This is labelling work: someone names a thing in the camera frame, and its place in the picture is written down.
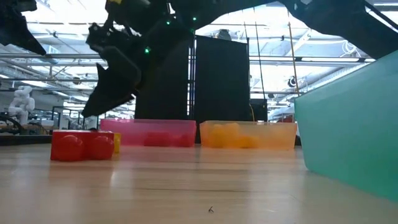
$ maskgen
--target wooden table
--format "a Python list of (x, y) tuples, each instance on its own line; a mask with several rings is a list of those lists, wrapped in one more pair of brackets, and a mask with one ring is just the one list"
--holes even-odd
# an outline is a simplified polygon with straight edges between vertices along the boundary
[(49, 145), (0, 147), (0, 223), (398, 222), (397, 204), (308, 172), (300, 151), (123, 147), (113, 161), (49, 157)]

